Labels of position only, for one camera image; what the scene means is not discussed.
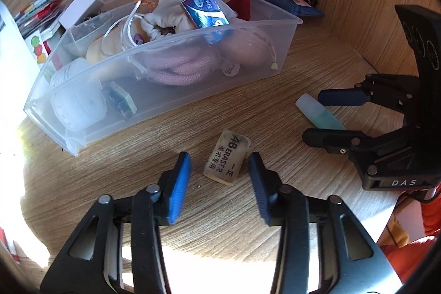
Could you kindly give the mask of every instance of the red fabric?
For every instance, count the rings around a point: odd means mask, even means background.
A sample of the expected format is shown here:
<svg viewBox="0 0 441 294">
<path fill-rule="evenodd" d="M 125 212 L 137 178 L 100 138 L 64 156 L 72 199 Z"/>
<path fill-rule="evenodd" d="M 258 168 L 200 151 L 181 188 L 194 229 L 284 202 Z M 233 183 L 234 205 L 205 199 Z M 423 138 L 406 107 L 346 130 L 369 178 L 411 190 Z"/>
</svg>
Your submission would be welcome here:
<svg viewBox="0 0 441 294">
<path fill-rule="evenodd" d="M 398 274 L 398 277 L 400 277 L 402 283 L 410 277 L 420 264 L 435 240 L 435 237 L 430 236 L 418 239 L 401 248 L 397 248 L 394 245 L 388 245 L 382 248 L 383 253 Z"/>
<path fill-rule="evenodd" d="M 48 55 L 50 55 L 50 53 L 52 52 L 51 47 L 49 46 L 47 40 L 45 40 L 43 42 L 43 45 L 45 46 L 46 52 L 48 53 Z"/>
<path fill-rule="evenodd" d="M 439 190 L 441 190 L 441 185 L 437 187 L 437 192 Z M 433 235 L 441 228 L 441 195 L 430 203 L 421 204 L 421 214 L 425 233 Z"/>
<path fill-rule="evenodd" d="M 227 5 L 237 13 L 239 19 L 246 20 L 251 19 L 251 6 L 250 0 L 230 0 Z"/>
<path fill-rule="evenodd" d="M 440 232 L 441 196 L 438 196 L 431 203 L 421 204 L 421 215 L 423 216 L 424 231 L 428 237 L 418 239 L 402 248 L 395 246 L 385 246 L 382 248 L 383 253 L 402 282 L 405 282 L 420 264 Z"/>
<path fill-rule="evenodd" d="M 5 245 L 7 248 L 7 242 L 6 242 L 6 235 L 4 234 L 4 230 L 0 227 L 0 241 Z"/>
</svg>

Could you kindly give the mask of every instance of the white round object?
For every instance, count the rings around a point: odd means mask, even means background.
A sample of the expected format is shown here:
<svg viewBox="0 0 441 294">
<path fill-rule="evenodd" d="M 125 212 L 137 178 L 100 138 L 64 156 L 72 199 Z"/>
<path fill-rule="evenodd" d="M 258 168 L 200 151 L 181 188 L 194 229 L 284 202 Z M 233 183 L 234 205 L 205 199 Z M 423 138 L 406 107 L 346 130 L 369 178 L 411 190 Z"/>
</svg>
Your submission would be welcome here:
<svg viewBox="0 0 441 294">
<path fill-rule="evenodd" d="M 91 65 L 78 58 L 61 68 L 51 79 L 56 88 Z M 104 119 L 106 99 L 99 79 L 84 78 L 60 89 L 51 97 L 52 108 L 58 120 L 70 131 L 80 131 Z"/>
</svg>

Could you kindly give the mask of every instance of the orange cloth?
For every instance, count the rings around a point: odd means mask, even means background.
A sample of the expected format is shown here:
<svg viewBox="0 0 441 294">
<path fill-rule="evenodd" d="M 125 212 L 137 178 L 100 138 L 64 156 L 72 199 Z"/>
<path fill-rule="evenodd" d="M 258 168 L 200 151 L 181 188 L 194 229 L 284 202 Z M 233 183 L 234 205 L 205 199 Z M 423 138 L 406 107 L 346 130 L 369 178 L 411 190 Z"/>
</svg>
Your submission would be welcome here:
<svg viewBox="0 0 441 294">
<path fill-rule="evenodd" d="M 428 237 L 424 237 L 409 243 L 408 245 L 397 248 L 396 246 L 384 246 L 383 253 L 390 264 L 404 283 L 413 271 L 418 267 L 426 253 L 431 249 L 436 240 L 436 235 L 441 229 L 441 196 L 433 202 L 421 204 L 421 214 L 423 216 L 424 231 Z"/>
</svg>

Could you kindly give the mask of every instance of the metal screw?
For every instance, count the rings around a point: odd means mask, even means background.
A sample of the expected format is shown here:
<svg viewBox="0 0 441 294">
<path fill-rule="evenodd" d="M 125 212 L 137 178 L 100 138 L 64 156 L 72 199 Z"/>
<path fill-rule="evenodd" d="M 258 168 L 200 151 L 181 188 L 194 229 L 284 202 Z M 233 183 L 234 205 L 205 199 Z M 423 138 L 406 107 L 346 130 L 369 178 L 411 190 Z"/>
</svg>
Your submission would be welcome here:
<svg viewBox="0 0 441 294">
<path fill-rule="evenodd" d="M 146 188 L 146 191 L 148 193 L 158 193 L 161 187 L 159 187 L 156 183 L 152 183 L 151 185 L 148 185 Z"/>
<path fill-rule="evenodd" d="M 343 203 L 343 200 L 339 196 L 336 196 L 335 194 L 330 195 L 329 200 L 331 201 L 331 203 L 334 203 L 334 204 L 342 204 Z"/>
<path fill-rule="evenodd" d="M 367 168 L 367 173 L 373 176 L 374 174 L 377 174 L 377 167 L 375 165 L 370 165 Z"/>
<path fill-rule="evenodd" d="M 292 191 L 292 187 L 290 185 L 283 184 L 282 186 L 280 186 L 279 191 L 288 194 Z"/>
<path fill-rule="evenodd" d="M 111 196 L 109 196 L 108 194 L 103 194 L 100 198 L 98 198 L 98 202 L 101 204 L 107 204 L 110 202 L 111 199 Z"/>
</svg>

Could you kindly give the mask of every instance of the eraser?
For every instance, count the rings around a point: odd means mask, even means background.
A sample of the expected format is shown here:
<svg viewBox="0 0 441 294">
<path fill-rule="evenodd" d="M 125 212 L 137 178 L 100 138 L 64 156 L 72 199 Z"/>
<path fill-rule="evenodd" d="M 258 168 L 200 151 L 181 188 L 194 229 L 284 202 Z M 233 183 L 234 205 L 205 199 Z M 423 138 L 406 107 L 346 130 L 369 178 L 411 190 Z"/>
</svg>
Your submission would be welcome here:
<svg viewBox="0 0 441 294">
<path fill-rule="evenodd" d="M 231 130 L 223 130 L 205 164 L 204 175 L 209 179 L 232 186 L 239 174 L 250 140 Z"/>
</svg>

